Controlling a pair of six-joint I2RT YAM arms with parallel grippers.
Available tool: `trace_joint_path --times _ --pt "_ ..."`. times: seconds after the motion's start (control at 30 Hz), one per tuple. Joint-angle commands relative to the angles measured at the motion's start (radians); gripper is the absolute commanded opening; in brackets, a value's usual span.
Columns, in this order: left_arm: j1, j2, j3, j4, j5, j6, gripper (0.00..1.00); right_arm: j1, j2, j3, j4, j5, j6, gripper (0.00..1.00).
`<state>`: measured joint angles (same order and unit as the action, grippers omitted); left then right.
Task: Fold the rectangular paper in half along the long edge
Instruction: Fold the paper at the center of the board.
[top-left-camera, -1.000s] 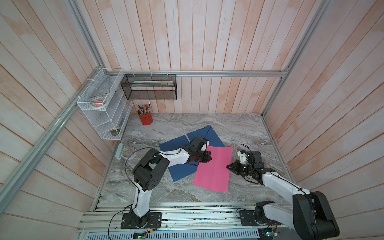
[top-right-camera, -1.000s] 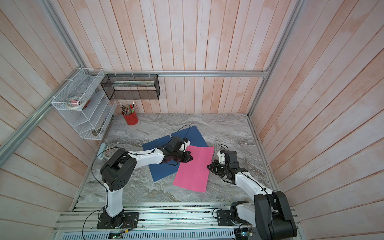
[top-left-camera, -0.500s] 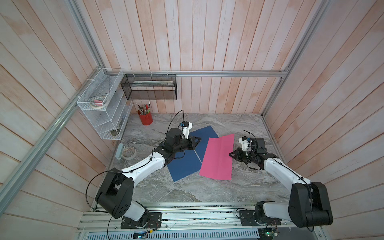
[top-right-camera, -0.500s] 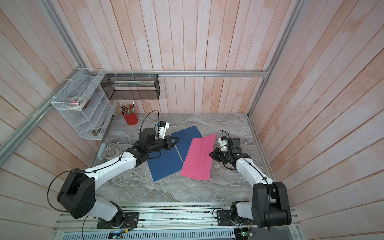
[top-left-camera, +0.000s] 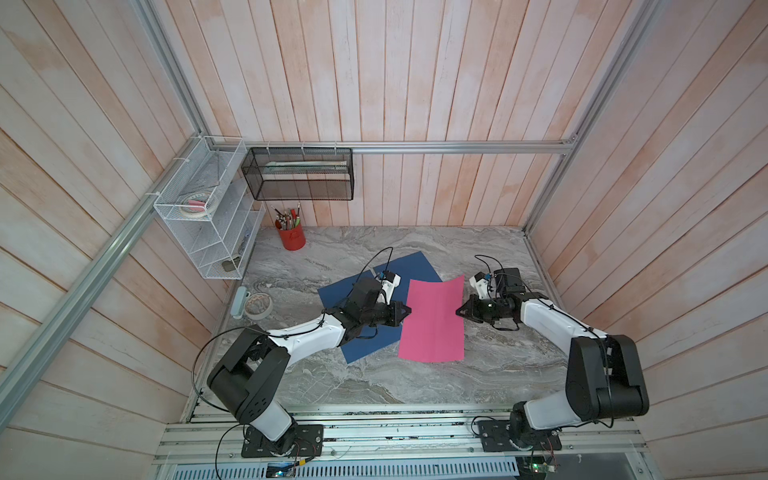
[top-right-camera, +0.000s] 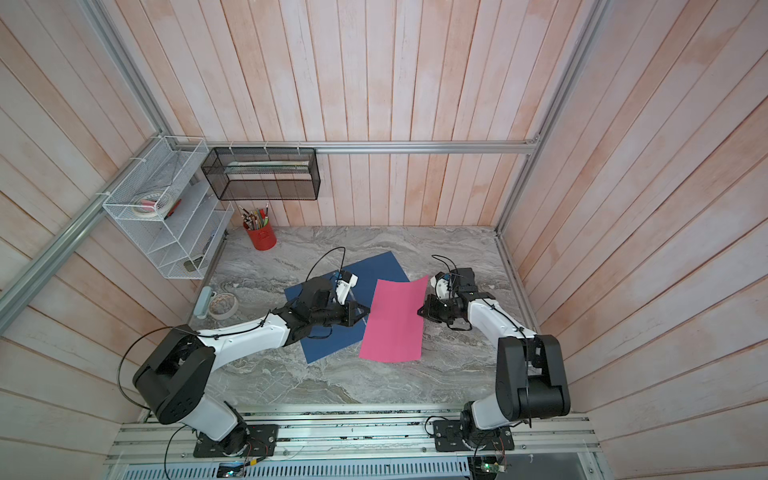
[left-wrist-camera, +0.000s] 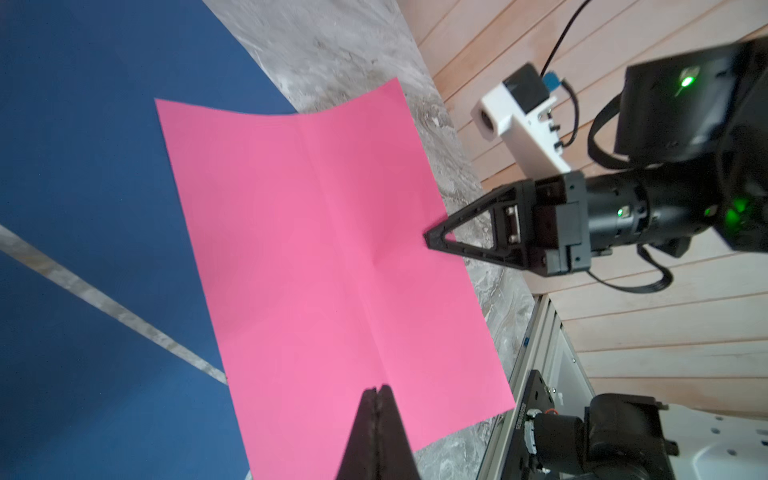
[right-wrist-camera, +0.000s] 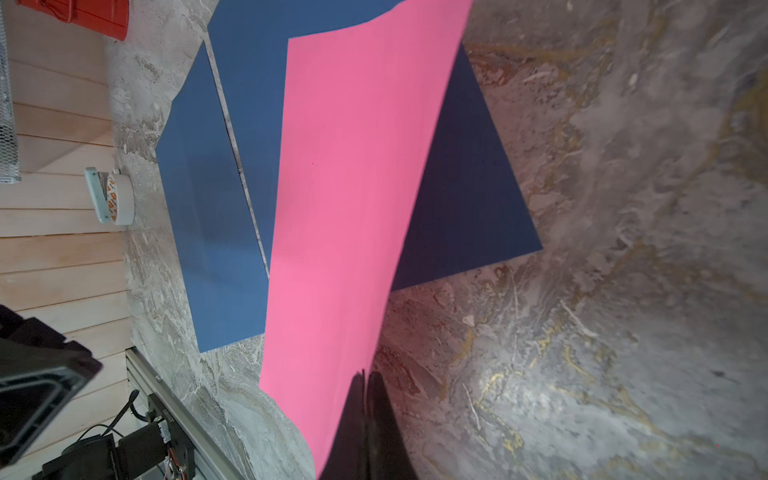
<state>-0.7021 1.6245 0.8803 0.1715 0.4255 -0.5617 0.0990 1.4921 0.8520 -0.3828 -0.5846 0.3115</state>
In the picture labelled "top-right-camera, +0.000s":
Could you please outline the pink rectangular paper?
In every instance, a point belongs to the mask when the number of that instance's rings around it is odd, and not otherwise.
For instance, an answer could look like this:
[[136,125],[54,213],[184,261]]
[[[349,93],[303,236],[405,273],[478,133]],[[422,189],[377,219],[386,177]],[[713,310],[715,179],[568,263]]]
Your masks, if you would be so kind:
[[359,357],[380,363],[420,360],[428,277],[412,282],[377,282]]

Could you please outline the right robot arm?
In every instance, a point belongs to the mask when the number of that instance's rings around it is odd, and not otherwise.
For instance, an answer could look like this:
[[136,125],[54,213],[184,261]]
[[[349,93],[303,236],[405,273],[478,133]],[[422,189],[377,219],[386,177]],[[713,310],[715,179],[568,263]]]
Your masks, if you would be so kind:
[[479,289],[470,268],[439,272],[430,285],[434,291],[426,296],[419,316],[449,328],[464,320],[496,348],[494,392],[465,406],[461,414],[465,431],[495,430],[570,413],[564,360],[554,336],[536,333],[515,320],[492,294]]

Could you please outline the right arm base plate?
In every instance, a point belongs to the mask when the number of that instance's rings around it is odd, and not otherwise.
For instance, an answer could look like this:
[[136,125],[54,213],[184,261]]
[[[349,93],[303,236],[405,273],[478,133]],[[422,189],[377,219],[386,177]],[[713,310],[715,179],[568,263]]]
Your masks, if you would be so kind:
[[475,430],[459,420],[439,418],[432,420],[429,428],[438,452],[504,452],[515,448],[509,427]]

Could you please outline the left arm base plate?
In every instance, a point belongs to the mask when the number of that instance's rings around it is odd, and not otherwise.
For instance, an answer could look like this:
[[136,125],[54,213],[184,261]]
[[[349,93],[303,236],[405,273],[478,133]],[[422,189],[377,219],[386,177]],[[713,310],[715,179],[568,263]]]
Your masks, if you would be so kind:
[[239,425],[220,441],[197,434],[194,458],[269,457],[276,448],[277,424]]

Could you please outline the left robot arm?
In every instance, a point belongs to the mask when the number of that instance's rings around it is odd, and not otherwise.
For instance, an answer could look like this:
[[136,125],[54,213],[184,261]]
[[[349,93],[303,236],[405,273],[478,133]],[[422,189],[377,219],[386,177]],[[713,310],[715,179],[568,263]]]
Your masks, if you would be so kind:
[[296,298],[256,320],[215,330],[172,327],[136,371],[133,385],[160,423],[182,423],[239,450],[246,424],[233,408],[206,393],[211,373],[308,338],[316,326],[355,326],[370,313],[351,295],[357,281],[345,270],[331,278],[314,277],[301,284]]

